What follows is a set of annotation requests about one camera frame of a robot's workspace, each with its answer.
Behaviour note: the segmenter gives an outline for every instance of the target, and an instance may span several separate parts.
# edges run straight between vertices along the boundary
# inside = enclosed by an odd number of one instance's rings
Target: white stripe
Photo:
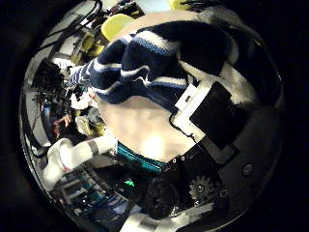
[[[79,79],[78,82],[81,83],[81,81],[89,81],[89,80],[90,80],[90,78],[89,79],[85,79],[84,76],[82,76],[81,79]]]
[[[153,44],[161,49],[174,51],[180,46],[179,42],[170,42],[167,40],[164,40],[159,35],[150,32],[150,31],[143,31],[139,33],[135,38],[141,38],[150,44]]]
[[[81,70],[80,70],[80,75],[79,75],[79,78],[78,78],[78,80],[77,80],[77,82],[78,83],[80,83],[80,80],[83,80],[84,79],[84,75],[82,75],[82,73],[83,73],[83,71],[84,71],[84,69],[86,68],[86,71],[87,71],[87,65],[85,65],[85,66],[83,66],[82,68],[81,68]]]
[[[121,83],[119,81],[116,81],[114,84],[112,84],[109,88],[107,89],[104,89],[104,90],[101,90],[101,89],[98,89],[94,86],[92,86],[93,90],[96,92],[96,93],[100,93],[100,94],[109,94],[109,92],[113,91],[115,88],[117,88],[118,86],[120,86]]]
[[[84,78],[85,76],[87,76],[86,72],[85,72],[85,74],[78,80],[79,83],[80,83],[80,81],[82,81],[82,80],[86,80],[86,79]]]
[[[186,85],[185,79],[176,79],[168,76],[160,76],[156,78],[153,82],[171,83],[177,85]]]
[[[71,74],[71,75],[70,75],[69,82],[73,82],[75,76],[76,76],[76,72],[74,72],[73,74]]]
[[[81,77],[81,80],[90,80],[90,74],[86,74],[84,76]]]
[[[149,84],[151,84],[152,82],[150,82],[148,80],[148,78],[146,77],[146,79],[144,79],[142,76],[138,76],[137,78],[133,79],[133,81],[137,81],[137,80],[142,80],[143,81],[143,84],[145,86],[148,86]]]
[[[90,72],[89,72],[89,69],[90,69],[90,67],[92,66],[92,64],[95,62],[95,60],[92,60],[90,63],[89,63],[89,65],[88,65],[88,67],[87,67],[87,70],[86,70],[86,74],[90,74]]]
[[[76,82],[76,78],[77,78],[77,73],[79,72],[79,70],[74,74],[73,79],[72,79],[72,83]]]
[[[72,85],[72,83],[73,83],[74,76],[75,76],[75,74],[73,74],[72,76],[70,76],[70,80],[68,81],[68,83],[69,83],[70,85]]]
[[[122,64],[118,63],[110,63],[110,64],[100,64],[97,59],[95,59],[95,64],[94,64],[94,70],[97,72],[101,72],[104,69],[109,69],[109,68],[115,68],[115,69],[120,69],[122,67]]]
[[[76,80],[75,80],[76,83],[78,83],[79,80],[80,80],[80,78],[82,77],[82,76],[81,76],[81,73],[82,73],[82,72],[83,72],[83,68],[81,68],[81,69],[79,70],[79,75],[78,75],[78,77],[77,77]]]
[[[147,71],[150,70],[149,66],[142,66],[142,67],[140,67],[136,70],[133,70],[133,71],[123,71],[123,70],[121,70],[121,76],[135,75],[143,69],[146,69]]]
[[[126,43],[130,43],[132,41],[133,37],[130,34],[127,34],[123,37],[121,37],[121,40],[126,41]]]

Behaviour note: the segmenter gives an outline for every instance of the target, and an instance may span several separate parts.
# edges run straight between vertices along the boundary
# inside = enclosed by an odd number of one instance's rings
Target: yellow object
[[[108,17],[106,21],[103,22],[100,30],[103,36],[111,41],[128,23],[132,22],[134,18],[126,14],[115,14]]]
[[[89,50],[89,49],[93,46],[94,42],[95,42],[94,36],[92,36],[92,35],[86,35],[85,38],[84,38],[84,41],[83,41],[83,43],[82,43],[82,45],[81,45],[81,47],[82,47],[85,51],[87,51],[87,50]]]
[[[77,52],[77,54],[76,54],[76,52],[75,53],[73,53],[71,56],[70,56],[70,61],[72,62],[72,63],[74,63],[75,65],[78,65],[79,64],[79,61],[80,61],[80,59],[81,59],[81,56],[82,56],[82,53],[81,52]]]
[[[187,10],[189,5],[182,5],[181,2],[185,2],[185,0],[168,0],[172,10]]]
[[[105,132],[105,124],[104,123],[97,123],[97,124],[91,124],[89,123],[89,127],[93,132],[93,135],[95,136],[103,136]]]
[[[88,52],[91,56],[98,56],[104,50],[104,45],[94,43],[91,50]]]

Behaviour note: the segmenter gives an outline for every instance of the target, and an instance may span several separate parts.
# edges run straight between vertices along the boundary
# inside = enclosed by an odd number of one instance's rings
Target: striped knit sweater
[[[246,57],[239,55],[239,50],[246,52],[236,42],[226,32],[197,21],[174,21],[142,28],[111,43],[96,59],[72,73],[67,85],[88,84],[109,103],[142,96],[175,112],[175,103],[186,87],[196,86],[201,80],[195,73],[224,83],[227,79],[220,75],[227,64],[236,67],[240,63],[241,67],[241,60]],[[250,79],[233,71],[238,75],[237,82],[249,89],[248,101],[254,102],[255,91],[247,82]],[[225,87],[232,92],[237,89],[233,86],[229,89],[229,84]]]

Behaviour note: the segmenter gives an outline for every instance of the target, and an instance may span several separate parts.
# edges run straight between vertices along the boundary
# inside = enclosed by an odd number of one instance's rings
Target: wire
[[[72,31],[71,33],[68,33],[64,38],[61,38],[61,39],[59,39],[59,40],[57,40],[57,41],[54,41],[54,42],[52,42],[52,43],[48,43],[48,44],[46,44],[46,45],[40,47],[40,48],[37,50],[37,52],[39,52],[39,51],[41,51],[41,50],[43,50],[43,49],[46,49],[46,48],[48,48],[48,47],[50,47],[50,46],[52,46],[52,45],[55,45],[55,44],[57,44],[57,43],[60,43],[60,42],[62,42],[62,41],[64,41],[64,40],[66,40],[68,37],[74,35],[76,32],[80,31],[81,29],[83,29],[84,27],[86,27],[89,23],[91,23],[92,19],[95,18],[95,17],[99,14],[99,12],[101,11],[101,9],[102,9],[102,3],[100,2],[100,0],[95,0],[95,1],[96,1],[95,7],[98,5],[97,12],[96,12],[95,14],[93,14],[93,15],[89,15],[89,16],[88,16],[87,19],[88,19],[89,21],[88,21],[87,23],[85,23],[84,25],[81,25],[80,27],[76,28],[76,29],[75,29],[74,31]]]
[[[71,14],[69,14],[68,16],[64,17],[61,21],[65,20],[65,19],[68,18],[69,16],[73,15],[73,14],[74,14],[75,12],[77,12],[81,7],[83,7],[83,6],[85,5],[85,3],[82,4],[76,11],[74,11],[74,12],[72,12]],[[66,28],[63,28],[63,29],[61,29],[61,30],[55,31],[55,32],[49,34],[49,35],[47,36],[47,38],[49,38],[49,37],[51,37],[51,36],[54,36],[54,35],[56,35],[56,34],[59,34],[59,33],[61,33],[61,32],[70,30],[71,27],[76,27],[80,22],[82,22],[85,18],[87,18],[87,17],[95,10],[97,4],[98,4],[98,3],[96,2],[95,6],[94,6],[87,14],[85,14],[85,15],[82,16],[80,19],[78,19],[78,20],[75,22],[74,25],[71,25],[70,27],[66,27]]]
[[[41,111],[41,113],[40,113],[39,115],[37,115],[38,109],[39,109],[39,106],[37,106],[37,109],[36,109],[35,120],[34,120],[33,125],[32,125],[32,127],[31,127],[31,133],[33,133],[33,130],[34,130],[36,124],[37,124],[37,121],[38,121],[38,119],[42,116],[42,113],[43,113],[43,111]]]

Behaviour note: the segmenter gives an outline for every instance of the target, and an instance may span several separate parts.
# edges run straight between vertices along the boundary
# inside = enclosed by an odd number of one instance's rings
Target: black background
[[[47,29],[76,1],[0,1],[0,231],[78,231],[34,185],[20,148],[21,80]],[[285,85],[287,132],[278,167],[251,210],[223,231],[309,231],[309,3],[223,1],[257,29]]]

